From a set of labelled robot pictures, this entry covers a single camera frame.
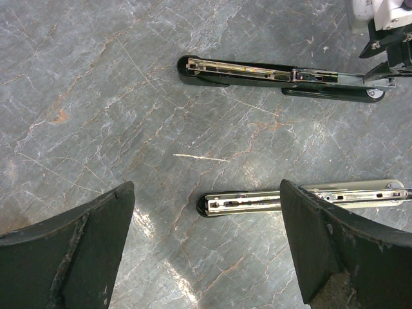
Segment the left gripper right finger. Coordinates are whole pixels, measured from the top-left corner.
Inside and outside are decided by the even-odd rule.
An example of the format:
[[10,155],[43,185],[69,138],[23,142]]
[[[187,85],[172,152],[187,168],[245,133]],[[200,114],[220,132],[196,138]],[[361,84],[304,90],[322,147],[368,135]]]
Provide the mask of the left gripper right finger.
[[286,179],[281,210],[301,297],[312,308],[411,308],[411,233]]

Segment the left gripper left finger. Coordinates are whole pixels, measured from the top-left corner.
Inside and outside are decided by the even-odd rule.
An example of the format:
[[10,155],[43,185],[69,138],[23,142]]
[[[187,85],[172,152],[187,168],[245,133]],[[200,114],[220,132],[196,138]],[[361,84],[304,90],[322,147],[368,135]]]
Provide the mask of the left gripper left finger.
[[108,308],[134,184],[1,235],[1,308]]

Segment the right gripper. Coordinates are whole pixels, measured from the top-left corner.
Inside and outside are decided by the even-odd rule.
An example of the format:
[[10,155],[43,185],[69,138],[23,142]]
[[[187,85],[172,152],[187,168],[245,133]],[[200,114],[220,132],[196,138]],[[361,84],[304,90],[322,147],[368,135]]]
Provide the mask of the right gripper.
[[368,59],[387,52],[388,62],[383,62],[364,75],[369,82],[396,77],[411,77],[411,24],[389,30],[376,30],[375,22],[368,23],[369,41],[359,57]]

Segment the silver and black stapler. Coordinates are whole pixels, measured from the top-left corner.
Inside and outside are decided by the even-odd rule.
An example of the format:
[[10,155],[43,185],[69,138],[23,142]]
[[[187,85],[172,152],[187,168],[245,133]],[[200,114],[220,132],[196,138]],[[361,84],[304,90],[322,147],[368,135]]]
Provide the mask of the silver and black stapler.
[[[392,207],[411,200],[411,188],[395,179],[304,185],[303,189],[344,209]],[[205,193],[197,199],[196,210],[204,218],[277,212],[281,210],[281,193],[279,190]]]

